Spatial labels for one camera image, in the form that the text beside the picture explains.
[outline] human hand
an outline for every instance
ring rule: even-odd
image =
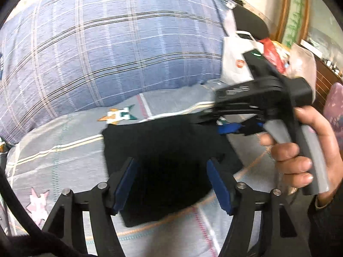
[[[328,171],[330,190],[318,194],[320,206],[326,205],[335,195],[343,179],[343,161],[330,123],[311,106],[295,108],[295,116],[303,124],[311,126],[318,135]],[[261,136],[261,145],[270,146],[275,141],[269,134]],[[283,173],[283,181],[293,187],[301,188],[310,184],[313,176],[306,172],[312,162],[309,158],[298,156],[299,146],[294,143],[275,144],[271,149],[272,157],[277,161],[276,167]]]

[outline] green plant painting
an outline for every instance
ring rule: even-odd
[[[304,0],[291,0],[289,16],[282,43],[291,47],[297,41],[299,30],[303,20]]]

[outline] sleeve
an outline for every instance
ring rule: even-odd
[[[309,208],[310,235],[308,244],[312,257],[343,256],[343,185],[333,200],[318,208],[314,197]]]

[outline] black cloth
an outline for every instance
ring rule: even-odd
[[[252,13],[241,5],[236,5],[232,10],[238,31],[249,32],[256,40],[269,37],[269,30],[265,22],[258,15]]]
[[[234,174],[242,163],[215,122],[193,124],[180,115],[131,125],[108,125],[102,132],[108,174],[118,171],[128,157],[140,164],[124,209],[127,227],[191,206],[211,184],[206,162],[215,157]]]
[[[29,235],[23,236],[7,236],[10,249],[1,248],[0,256],[15,256],[15,257],[96,257],[92,254],[82,254],[74,248],[66,245],[54,234],[42,232],[40,237],[32,237]]]
[[[310,235],[308,244],[312,257],[343,256],[343,185],[332,202],[316,210],[314,198],[308,208]]]

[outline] fingernail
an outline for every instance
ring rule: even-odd
[[[296,110],[296,111],[298,111],[300,113],[304,112],[304,110],[302,108],[300,108],[300,107],[295,107],[294,110]]]
[[[312,161],[310,159],[307,159],[306,161],[303,162],[301,165],[301,172],[306,172],[312,167]]]
[[[313,175],[307,174],[304,176],[304,184],[309,184],[313,181]]]

